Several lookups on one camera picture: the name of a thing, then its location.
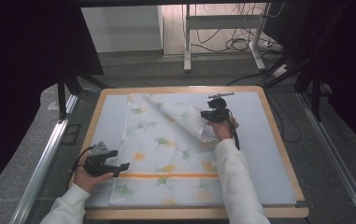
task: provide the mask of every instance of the table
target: table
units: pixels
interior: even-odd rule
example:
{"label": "table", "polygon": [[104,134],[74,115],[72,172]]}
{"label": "table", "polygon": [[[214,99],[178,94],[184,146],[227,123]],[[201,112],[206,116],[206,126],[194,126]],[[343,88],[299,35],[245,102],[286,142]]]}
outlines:
{"label": "table", "polygon": [[[277,124],[273,118],[270,106],[267,103],[263,89],[260,87],[162,87],[162,88],[129,88],[103,90],[93,113],[90,127],[87,131],[81,150],[92,144],[97,122],[100,118],[103,103],[108,95],[120,95],[130,93],[207,93],[207,92],[245,92],[256,91],[262,101],[264,113],[267,116],[272,134],[278,146],[279,155],[285,166],[290,179],[293,193],[297,201],[296,205],[290,206],[266,206],[264,208],[268,217],[306,217],[308,207],[305,203],[303,192],[295,176],[292,164],[286,148],[279,135]],[[87,208],[87,219],[226,219],[224,207],[194,207],[194,208]]]}

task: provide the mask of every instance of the gray carpet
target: gray carpet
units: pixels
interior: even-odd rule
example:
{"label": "gray carpet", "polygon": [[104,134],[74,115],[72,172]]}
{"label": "gray carpet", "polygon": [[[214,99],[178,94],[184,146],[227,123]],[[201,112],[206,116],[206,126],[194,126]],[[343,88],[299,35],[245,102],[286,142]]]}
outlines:
{"label": "gray carpet", "polygon": [[[110,87],[149,86],[224,86],[230,81],[257,73],[254,61],[248,55],[194,57],[192,71],[183,72],[181,57],[160,58],[157,56],[120,59],[118,63],[108,55],[101,55],[105,76],[96,76]],[[234,85],[256,85],[263,77],[250,77]],[[267,90],[275,120],[288,150],[292,166],[309,206],[307,220],[303,218],[271,218],[271,223],[356,223],[356,207],[349,197],[339,175],[331,164],[320,139],[314,132],[304,109],[292,89],[295,77]],[[77,141],[67,134],[58,146],[52,165],[26,223],[38,223],[45,216],[56,197],[64,193],[70,169],[81,148],[100,89],[85,80],[80,80],[85,91],[78,103],[69,125],[80,127]],[[56,101],[55,87],[43,93],[42,106],[36,120],[22,141],[16,156],[0,177],[0,223],[8,223],[15,207],[36,167],[55,126],[58,113],[49,111],[51,101]],[[320,101],[322,123],[329,132],[341,156],[356,179],[356,135],[328,105]],[[85,223],[109,223],[89,221]],[[187,221],[112,221],[112,223],[187,223]],[[219,221],[196,221],[196,223],[228,223]]]}

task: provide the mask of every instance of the white sleeve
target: white sleeve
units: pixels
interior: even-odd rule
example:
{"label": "white sleeve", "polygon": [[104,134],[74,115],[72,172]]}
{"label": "white sleeve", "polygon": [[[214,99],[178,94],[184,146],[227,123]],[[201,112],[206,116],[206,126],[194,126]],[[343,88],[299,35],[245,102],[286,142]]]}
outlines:
{"label": "white sleeve", "polygon": [[82,223],[85,214],[85,200],[89,197],[90,193],[72,184],[64,196],[55,200],[50,212],[44,217],[41,224]]}
{"label": "white sleeve", "polygon": [[215,149],[224,205],[231,224],[270,223],[250,178],[248,162],[236,149],[233,139],[225,139]]}

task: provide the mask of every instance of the cloth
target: cloth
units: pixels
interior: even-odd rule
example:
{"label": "cloth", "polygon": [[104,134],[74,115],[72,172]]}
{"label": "cloth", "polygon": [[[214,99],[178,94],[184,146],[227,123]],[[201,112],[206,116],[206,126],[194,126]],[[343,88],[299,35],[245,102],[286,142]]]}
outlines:
{"label": "cloth", "polygon": [[117,164],[130,162],[113,180],[114,205],[222,204],[214,148],[204,134],[201,109],[153,94],[128,96]]}
{"label": "cloth", "polygon": [[57,198],[50,212],[40,222],[41,224],[77,224],[82,223],[85,210],[85,200],[90,193],[72,184],[64,196]]}
{"label": "cloth", "polygon": [[256,188],[250,178],[248,162],[233,139],[225,139],[215,148],[221,191],[230,224],[266,224]]}

